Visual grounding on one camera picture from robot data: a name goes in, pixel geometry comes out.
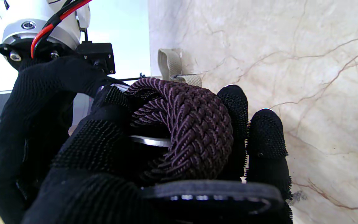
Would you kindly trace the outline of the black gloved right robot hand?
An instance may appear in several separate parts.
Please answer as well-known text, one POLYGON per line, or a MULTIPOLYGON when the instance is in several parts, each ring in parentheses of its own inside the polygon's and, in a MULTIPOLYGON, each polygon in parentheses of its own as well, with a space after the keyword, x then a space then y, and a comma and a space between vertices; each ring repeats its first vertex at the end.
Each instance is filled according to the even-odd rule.
POLYGON ((102 86, 125 85, 82 57, 22 63, 0 116, 0 218, 19 224, 52 158, 68 139, 73 100, 94 98, 102 86))

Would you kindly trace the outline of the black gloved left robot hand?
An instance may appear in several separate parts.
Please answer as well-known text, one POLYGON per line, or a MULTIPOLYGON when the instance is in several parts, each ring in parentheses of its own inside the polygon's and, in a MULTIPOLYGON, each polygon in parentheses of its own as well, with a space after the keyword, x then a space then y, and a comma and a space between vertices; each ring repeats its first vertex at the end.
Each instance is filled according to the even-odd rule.
POLYGON ((262 109, 248 121, 237 85, 106 86, 22 223, 291 224, 287 155, 280 118, 262 109))

